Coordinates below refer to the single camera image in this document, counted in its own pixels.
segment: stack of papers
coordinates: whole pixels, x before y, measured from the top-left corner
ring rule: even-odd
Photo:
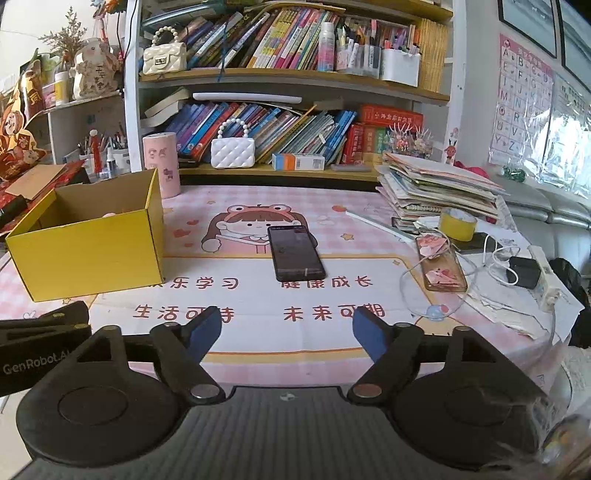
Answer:
[[[501,186],[469,170],[423,158],[387,153],[387,165],[376,167],[378,187],[394,210],[394,225],[415,231],[413,222],[456,207],[476,216],[498,218],[496,196]]]

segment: cardboard box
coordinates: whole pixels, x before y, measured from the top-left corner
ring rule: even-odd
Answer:
[[[6,242],[33,301],[162,283],[158,171],[52,190]]]

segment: white cable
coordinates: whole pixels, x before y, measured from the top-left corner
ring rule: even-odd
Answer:
[[[485,238],[485,240],[484,240],[484,248],[482,249],[482,265],[483,266],[486,265],[486,244],[488,243],[488,239],[489,238],[492,238],[492,237],[490,235],[487,235],[486,238]],[[501,259],[499,259],[496,256],[496,254],[497,254],[497,252],[500,252],[502,250],[509,249],[511,255],[513,255],[513,252],[510,250],[511,248],[515,248],[515,247],[499,247],[499,248],[495,249],[492,252],[492,255],[491,255],[491,257],[492,257],[492,263],[490,265],[488,265],[488,267],[487,267],[488,274],[492,278],[494,278],[497,282],[499,282],[499,283],[501,283],[503,285],[506,285],[508,287],[512,287],[514,285],[517,285],[517,282],[519,282],[519,275],[517,274],[517,272],[515,270],[513,270],[512,268],[507,267],[504,264],[504,261],[501,260]],[[515,276],[515,281],[513,281],[513,282],[507,282],[506,280],[503,280],[501,277],[498,277],[496,274],[493,274],[492,267],[501,267],[501,268],[504,268],[505,270],[513,273],[513,275]]]

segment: red box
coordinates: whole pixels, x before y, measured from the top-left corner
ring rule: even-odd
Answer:
[[[360,153],[362,152],[363,144],[363,125],[353,124],[349,127],[347,132],[347,141],[345,142],[345,150],[343,151],[343,159],[341,163],[344,165],[354,165],[363,163]]]
[[[423,116],[420,113],[409,112],[391,106],[365,104],[361,106],[361,121],[367,125],[379,127],[393,127],[406,125],[416,132],[423,127]]]

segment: black smartphone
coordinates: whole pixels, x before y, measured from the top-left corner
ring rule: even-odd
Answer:
[[[278,281],[307,281],[326,278],[324,266],[305,226],[270,226],[268,234],[275,277]]]
[[[485,240],[486,234],[481,232],[475,233],[469,242],[460,242],[459,240],[450,238],[450,242],[462,255],[481,254]],[[500,245],[496,243],[496,240],[490,237],[486,243],[486,252],[494,252],[499,247]]]

